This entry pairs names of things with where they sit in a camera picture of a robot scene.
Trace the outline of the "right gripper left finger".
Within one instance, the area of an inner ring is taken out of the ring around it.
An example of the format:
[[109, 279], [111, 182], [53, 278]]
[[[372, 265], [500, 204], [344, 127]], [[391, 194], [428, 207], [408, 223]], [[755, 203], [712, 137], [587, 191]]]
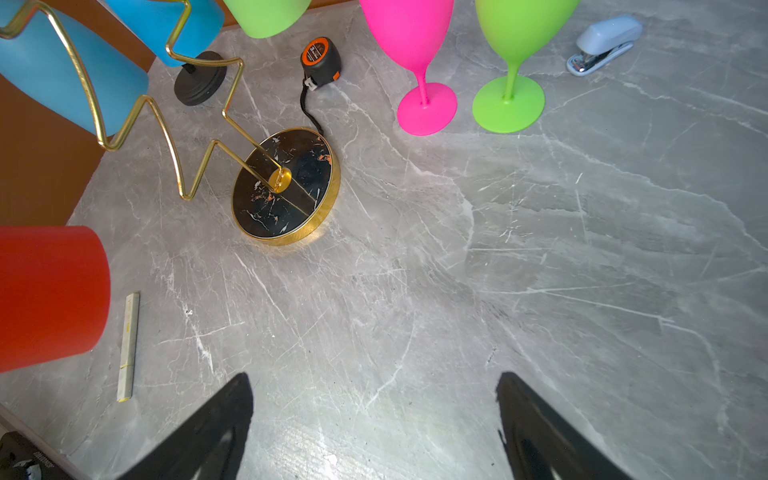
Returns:
[[124, 479], [235, 479], [254, 411], [248, 375], [236, 374]]

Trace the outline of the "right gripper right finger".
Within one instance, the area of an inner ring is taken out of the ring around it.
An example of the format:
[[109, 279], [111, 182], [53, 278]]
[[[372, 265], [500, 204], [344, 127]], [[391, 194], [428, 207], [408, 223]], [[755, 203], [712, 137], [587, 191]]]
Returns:
[[516, 373], [501, 374], [496, 396], [516, 479], [631, 479]]

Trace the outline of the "red wine glass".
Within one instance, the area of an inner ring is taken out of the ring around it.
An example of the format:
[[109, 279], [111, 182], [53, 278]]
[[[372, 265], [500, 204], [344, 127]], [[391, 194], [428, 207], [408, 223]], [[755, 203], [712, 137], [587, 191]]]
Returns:
[[1, 228], [1, 371], [92, 350], [105, 330], [110, 270], [84, 226]]

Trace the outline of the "green wine glass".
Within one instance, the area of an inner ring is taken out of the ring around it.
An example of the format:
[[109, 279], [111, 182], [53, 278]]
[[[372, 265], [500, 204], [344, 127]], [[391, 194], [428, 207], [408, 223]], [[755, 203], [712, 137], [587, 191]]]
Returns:
[[291, 27], [309, 8], [310, 0], [224, 0], [241, 29], [264, 39]]
[[472, 113], [494, 133], [513, 133], [533, 125], [546, 97], [534, 80], [519, 74], [521, 65], [549, 43], [573, 15], [579, 0], [477, 0], [477, 18], [494, 52], [508, 67], [506, 76], [483, 86]]

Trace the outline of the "magenta wine glass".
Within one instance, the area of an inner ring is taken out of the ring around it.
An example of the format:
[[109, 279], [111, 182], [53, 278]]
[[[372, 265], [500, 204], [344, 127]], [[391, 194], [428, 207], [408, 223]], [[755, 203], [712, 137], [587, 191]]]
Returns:
[[453, 120], [458, 101], [442, 83], [429, 83], [426, 73], [447, 35], [452, 0], [362, 0], [369, 29], [381, 49], [399, 66], [411, 71], [418, 86], [401, 100], [397, 120], [414, 136], [427, 136]]

